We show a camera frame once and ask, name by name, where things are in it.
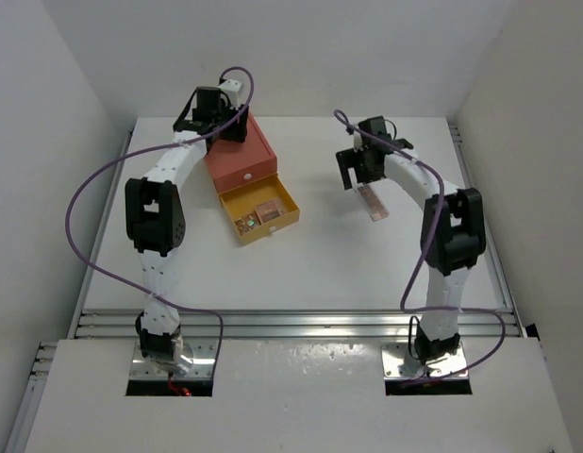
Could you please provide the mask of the orange drawer box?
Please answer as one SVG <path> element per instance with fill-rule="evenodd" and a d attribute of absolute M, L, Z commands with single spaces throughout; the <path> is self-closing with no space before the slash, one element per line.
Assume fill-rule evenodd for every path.
<path fill-rule="evenodd" d="M 277 157 L 252 114 L 243 143 L 218 140 L 204 158 L 217 193 L 226 193 L 277 173 Z"/>

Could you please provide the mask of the long brown eyeshadow palette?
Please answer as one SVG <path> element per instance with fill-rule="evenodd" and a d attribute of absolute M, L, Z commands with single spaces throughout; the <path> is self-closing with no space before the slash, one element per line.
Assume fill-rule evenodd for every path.
<path fill-rule="evenodd" d="M 355 188 L 355 192 L 361 198 L 365 209 L 374 222 L 381 221 L 389 217 L 389 211 L 384 206 L 371 185 L 359 185 Z"/>

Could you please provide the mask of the yellow drawer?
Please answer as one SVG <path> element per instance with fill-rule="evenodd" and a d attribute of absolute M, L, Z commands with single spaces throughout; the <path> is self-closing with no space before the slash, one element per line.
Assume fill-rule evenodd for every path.
<path fill-rule="evenodd" d="M 300 209 L 278 174 L 219 195 L 241 245 L 248 245 L 296 223 Z"/>

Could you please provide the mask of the brown quad eyeshadow palette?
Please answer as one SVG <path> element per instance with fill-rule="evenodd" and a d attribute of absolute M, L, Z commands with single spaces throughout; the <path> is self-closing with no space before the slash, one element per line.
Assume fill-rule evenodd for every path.
<path fill-rule="evenodd" d="M 284 214 L 284 209 L 281 207 L 280 201 L 276 198 L 257 205 L 256 213 L 259 220 L 265 224 L 281 217 Z"/>

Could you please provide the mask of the round-pan eyeshadow palette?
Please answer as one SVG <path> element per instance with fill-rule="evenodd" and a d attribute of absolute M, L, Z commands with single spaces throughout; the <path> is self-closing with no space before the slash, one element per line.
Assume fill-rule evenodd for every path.
<path fill-rule="evenodd" d="M 247 214 L 235 220 L 235 226 L 240 235 L 247 234 L 260 225 L 261 222 L 255 213 Z"/>

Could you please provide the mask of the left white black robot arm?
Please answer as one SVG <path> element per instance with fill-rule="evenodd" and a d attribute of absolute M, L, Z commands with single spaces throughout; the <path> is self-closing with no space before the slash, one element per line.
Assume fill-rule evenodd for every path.
<path fill-rule="evenodd" d="M 213 141 L 245 140 L 248 109 L 241 92 L 240 81 L 224 78 L 216 87 L 196 89 L 173 125 L 173 146 L 143 177 L 125 184 L 126 234 L 140 258 L 150 296 L 136 320 L 141 353 L 169 376 L 182 376 L 192 366 L 179 310 L 162 301 L 174 285 L 171 267 L 186 234 L 179 190 Z"/>

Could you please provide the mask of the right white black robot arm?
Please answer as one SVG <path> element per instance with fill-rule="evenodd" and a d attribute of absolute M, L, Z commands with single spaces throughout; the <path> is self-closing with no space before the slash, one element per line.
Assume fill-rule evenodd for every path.
<path fill-rule="evenodd" d="M 423 213 L 416 266 L 427 268 L 428 284 L 422 317 L 409 342 L 410 356 L 426 364 L 456 352 L 464 286 L 487 245 L 481 193 L 444 180 L 411 143 L 389 133 L 384 117 L 352 124 L 341 111 L 335 116 L 355 141 L 336 155 L 344 187 L 388 179 Z"/>

